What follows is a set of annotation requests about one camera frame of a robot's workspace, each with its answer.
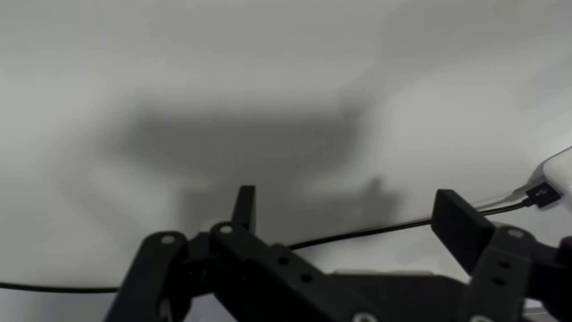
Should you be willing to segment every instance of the black cable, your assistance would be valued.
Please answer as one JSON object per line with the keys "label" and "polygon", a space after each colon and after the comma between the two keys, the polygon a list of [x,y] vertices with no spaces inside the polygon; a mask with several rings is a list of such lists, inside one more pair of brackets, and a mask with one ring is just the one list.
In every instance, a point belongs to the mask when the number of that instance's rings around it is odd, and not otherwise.
{"label": "black cable", "polygon": [[[514,205],[494,208],[494,209],[487,209],[480,211],[481,214],[488,216],[500,213],[506,213],[508,211],[513,211],[516,209],[520,209],[523,207],[530,207],[532,205],[532,201],[528,198],[516,203]],[[398,231],[404,230],[409,228],[427,226],[431,223],[430,219],[423,219],[414,222],[408,223],[401,223],[395,226],[389,227],[382,227],[382,228],[375,228],[375,229],[368,229],[362,231],[355,231],[353,233],[345,233],[345,234],[338,234],[318,239],[313,239],[310,241],[299,242],[297,244],[289,245],[288,248],[291,250],[297,250],[301,248],[326,244],[329,242],[335,241],[342,241],[345,239],[357,238],[357,237],[364,237],[369,235],[375,234],[383,234],[389,233],[391,231]],[[14,289],[14,290],[25,290],[29,292],[47,292],[47,293],[67,293],[67,294],[101,294],[101,293],[116,293],[118,288],[72,288],[72,287],[51,287],[51,286],[36,286],[36,285],[23,285],[23,284],[13,284],[13,283],[3,283],[0,282],[0,289]]]}

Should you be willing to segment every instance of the screw hole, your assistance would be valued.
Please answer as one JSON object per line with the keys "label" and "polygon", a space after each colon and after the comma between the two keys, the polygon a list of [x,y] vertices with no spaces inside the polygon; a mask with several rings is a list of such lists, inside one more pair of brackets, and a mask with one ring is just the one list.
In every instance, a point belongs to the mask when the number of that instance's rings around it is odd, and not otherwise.
{"label": "screw hole", "polygon": [[510,268],[510,263],[509,262],[499,262],[499,266],[504,268],[504,269],[509,269]]}
{"label": "screw hole", "polygon": [[491,281],[496,285],[496,286],[504,286],[506,284],[506,281],[500,277],[493,277],[491,279]]}
{"label": "screw hole", "polygon": [[300,278],[304,283],[310,283],[312,281],[312,276],[310,274],[302,274]]}
{"label": "screw hole", "polygon": [[280,264],[280,265],[286,266],[286,265],[288,265],[289,262],[290,262],[290,260],[288,259],[288,257],[282,256],[282,257],[278,258],[278,264]]}

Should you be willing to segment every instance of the white tabletop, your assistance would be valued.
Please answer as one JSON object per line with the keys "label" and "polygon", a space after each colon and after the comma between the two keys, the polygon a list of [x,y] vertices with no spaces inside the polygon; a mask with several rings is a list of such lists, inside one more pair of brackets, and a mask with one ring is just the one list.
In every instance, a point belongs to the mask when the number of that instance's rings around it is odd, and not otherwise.
{"label": "white tabletop", "polygon": [[572,144],[572,3],[0,2],[0,281],[117,285],[256,184],[259,235],[504,198]]}

